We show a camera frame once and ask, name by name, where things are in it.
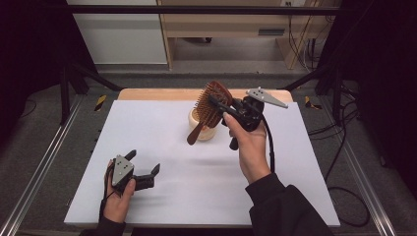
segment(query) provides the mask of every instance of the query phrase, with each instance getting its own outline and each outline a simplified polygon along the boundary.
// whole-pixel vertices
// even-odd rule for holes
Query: white table surface
[[[231,150],[228,128],[213,139],[187,144],[188,114],[195,101],[114,101],[89,165],[65,218],[80,227],[98,222],[103,175],[109,159],[132,149],[135,175],[160,163],[152,189],[135,192],[126,222],[146,227],[246,227],[253,205],[247,181]],[[275,169],[281,182],[296,186],[329,226],[339,226],[297,103],[284,109],[266,104]]]

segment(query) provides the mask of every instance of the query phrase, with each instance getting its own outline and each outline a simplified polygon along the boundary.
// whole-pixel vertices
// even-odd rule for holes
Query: hand
[[[249,184],[270,174],[266,156],[267,132],[264,122],[253,132],[245,131],[236,119],[223,113],[224,121],[230,129],[230,136],[239,144],[239,163]]]
[[[135,187],[136,187],[136,181],[135,179],[131,179],[129,183],[127,184],[125,191],[123,192],[122,196],[119,196],[117,193],[113,193],[115,190],[111,186],[111,175],[112,171],[110,171],[110,174],[108,176],[107,181],[107,203],[105,205],[103,215],[107,219],[117,222],[117,223],[123,223],[125,222],[126,215],[128,213],[129,209],[129,202],[131,197],[135,193]]]

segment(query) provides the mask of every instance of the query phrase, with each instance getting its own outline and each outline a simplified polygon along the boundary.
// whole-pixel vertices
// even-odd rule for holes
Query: wooden hairbrush
[[[230,106],[233,102],[232,94],[230,94],[230,91],[220,82],[212,81],[206,84],[205,89],[200,94],[196,103],[195,109],[199,124],[187,138],[187,143],[189,145],[193,145],[196,142],[203,126],[214,128],[222,118],[216,106],[209,101],[210,95],[226,106]]]

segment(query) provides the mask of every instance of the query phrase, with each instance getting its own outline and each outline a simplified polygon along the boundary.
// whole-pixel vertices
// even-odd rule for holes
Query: black jacket
[[[328,226],[292,185],[284,187],[276,174],[270,174],[246,188],[254,206],[250,209],[255,236],[332,235]],[[122,235],[125,224],[103,217],[95,236]]]

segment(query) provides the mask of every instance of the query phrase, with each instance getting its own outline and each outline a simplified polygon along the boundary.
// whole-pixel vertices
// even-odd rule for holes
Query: person's left hand
[[[117,222],[123,223],[126,219],[126,215],[128,214],[129,209],[129,202],[131,197],[135,193],[136,181],[135,179],[131,179],[129,183],[126,185],[125,191],[123,195],[119,196],[118,193],[113,193],[114,189],[111,186],[111,175],[113,173],[110,172],[107,181],[107,203],[104,207],[103,215],[107,219]]]

